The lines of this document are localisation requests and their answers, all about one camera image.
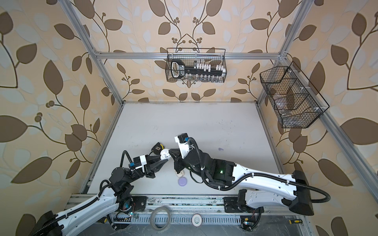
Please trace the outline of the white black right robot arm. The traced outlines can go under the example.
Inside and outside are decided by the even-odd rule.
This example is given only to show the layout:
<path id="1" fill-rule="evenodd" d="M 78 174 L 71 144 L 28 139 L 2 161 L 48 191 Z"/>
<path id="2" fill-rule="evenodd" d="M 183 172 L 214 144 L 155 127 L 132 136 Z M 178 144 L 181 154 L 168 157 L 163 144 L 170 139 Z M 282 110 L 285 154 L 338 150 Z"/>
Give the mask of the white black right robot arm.
<path id="1" fill-rule="evenodd" d="M 175 137 L 178 148 L 163 150 L 174 161 L 177 173 L 187 169 L 198 175 L 202 183 L 217 191 L 240 187 L 239 208 L 284 206 L 291 212 L 313 216 L 313 204 L 330 201 L 331 196 L 310 186 L 302 171 L 292 174 L 261 172 L 235 162 L 213 159 L 198 147 L 186 133 Z"/>

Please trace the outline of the white earbud charging case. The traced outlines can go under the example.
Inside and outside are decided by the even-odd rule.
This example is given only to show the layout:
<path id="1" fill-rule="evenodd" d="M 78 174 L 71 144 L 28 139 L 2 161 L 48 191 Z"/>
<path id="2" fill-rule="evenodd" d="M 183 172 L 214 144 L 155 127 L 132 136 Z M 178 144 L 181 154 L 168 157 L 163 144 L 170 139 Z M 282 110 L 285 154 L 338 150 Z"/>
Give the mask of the white earbud charging case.
<path id="1" fill-rule="evenodd" d="M 171 155 L 169 153 L 169 149 L 163 149 L 161 152 L 160 152 L 160 159 L 161 160 L 169 160 L 171 158 Z"/>

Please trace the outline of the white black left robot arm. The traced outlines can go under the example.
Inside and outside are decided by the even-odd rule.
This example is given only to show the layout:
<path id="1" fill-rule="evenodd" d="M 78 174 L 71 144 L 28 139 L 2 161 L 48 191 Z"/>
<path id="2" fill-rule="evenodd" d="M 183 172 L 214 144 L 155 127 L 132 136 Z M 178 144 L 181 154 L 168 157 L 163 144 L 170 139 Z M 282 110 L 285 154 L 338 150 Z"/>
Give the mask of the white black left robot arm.
<path id="1" fill-rule="evenodd" d="M 98 194 L 68 210 L 44 214 L 29 235 L 76 236 L 101 218 L 110 218 L 110 214 L 131 198 L 131 183 L 142 177 L 153 179 L 170 158 L 169 149 L 163 149 L 160 155 L 133 159 L 123 151 L 120 166 L 112 171 L 109 179 L 101 182 Z"/>

